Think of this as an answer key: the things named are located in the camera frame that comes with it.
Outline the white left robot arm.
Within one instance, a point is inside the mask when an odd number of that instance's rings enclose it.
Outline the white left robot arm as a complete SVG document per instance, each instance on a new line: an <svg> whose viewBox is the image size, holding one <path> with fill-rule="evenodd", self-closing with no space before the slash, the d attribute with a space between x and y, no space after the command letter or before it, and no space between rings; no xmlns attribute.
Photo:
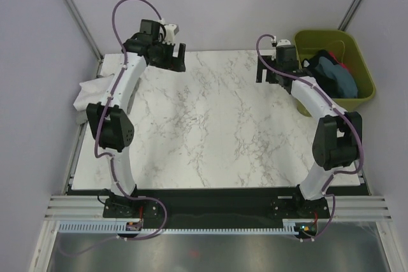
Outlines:
<svg viewBox="0 0 408 272"><path fill-rule="evenodd" d="M127 217L139 212L140 202L133 197L136 182L131 173L129 147L135 127L126 108L137 81L149 66L185 72L186 46L175 43L178 32L177 24L143 19L140 30L123 44L120 69L108 89L97 103L90 103L86 108L94 138L94 155L108 158L112 180L110 190L122 196L117 207Z"/></svg>

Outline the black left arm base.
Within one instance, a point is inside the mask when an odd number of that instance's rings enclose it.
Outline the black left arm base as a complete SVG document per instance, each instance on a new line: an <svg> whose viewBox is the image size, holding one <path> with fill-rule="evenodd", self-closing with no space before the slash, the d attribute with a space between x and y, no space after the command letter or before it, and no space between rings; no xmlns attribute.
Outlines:
<svg viewBox="0 0 408 272"><path fill-rule="evenodd" d="M103 189L97 200L103 205L104 218L157 218L163 209L157 201L142 199L130 200L124 196L114 194L108 189Z"/></svg>

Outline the white t-shirt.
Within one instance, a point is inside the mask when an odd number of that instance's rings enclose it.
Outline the white t-shirt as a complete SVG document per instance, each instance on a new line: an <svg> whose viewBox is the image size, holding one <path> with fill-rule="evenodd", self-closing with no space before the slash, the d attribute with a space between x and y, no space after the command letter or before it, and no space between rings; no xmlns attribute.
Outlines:
<svg viewBox="0 0 408 272"><path fill-rule="evenodd" d="M84 111L89 103L96 104L107 91L112 80L113 75L109 75L79 83L80 92L73 103L76 111Z"/></svg>

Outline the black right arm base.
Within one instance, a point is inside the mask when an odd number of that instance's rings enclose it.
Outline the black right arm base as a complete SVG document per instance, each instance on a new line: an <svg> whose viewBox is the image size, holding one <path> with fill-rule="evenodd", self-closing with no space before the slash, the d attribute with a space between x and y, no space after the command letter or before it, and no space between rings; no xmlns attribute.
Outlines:
<svg viewBox="0 0 408 272"><path fill-rule="evenodd" d="M272 213L277 218L328 218L330 210L325 198L306 200L297 187L277 188L271 199Z"/></svg>

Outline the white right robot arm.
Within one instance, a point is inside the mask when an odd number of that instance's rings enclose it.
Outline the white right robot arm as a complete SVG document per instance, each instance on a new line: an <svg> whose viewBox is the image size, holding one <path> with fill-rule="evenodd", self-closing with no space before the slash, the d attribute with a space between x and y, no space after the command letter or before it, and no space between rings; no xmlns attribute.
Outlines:
<svg viewBox="0 0 408 272"><path fill-rule="evenodd" d="M257 82L277 83L299 101L317 120L312 142L314 163L306 179L299 184L301 196L292 200L293 212L306 217L315 209L314 200L321 199L338 174L353 175L360 169L347 168L363 158L362 118L339 106L319 86L316 79L298 69L294 45L273 44L271 56L258 55Z"/></svg>

